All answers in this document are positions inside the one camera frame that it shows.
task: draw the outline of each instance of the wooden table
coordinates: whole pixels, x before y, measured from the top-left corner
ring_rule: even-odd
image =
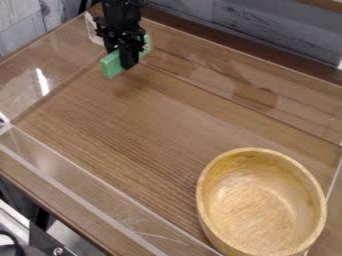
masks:
[[[21,94],[16,103],[33,71],[33,87],[61,85],[13,114],[0,136],[1,175],[110,255],[214,255],[196,251],[210,243],[195,186],[218,154],[278,150],[329,193],[341,161],[341,71],[154,10],[144,15],[155,48],[112,80],[82,17],[3,62],[0,110],[20,112],[44,95]],[[341,254],[341,196],[337,185],[310,255]]]

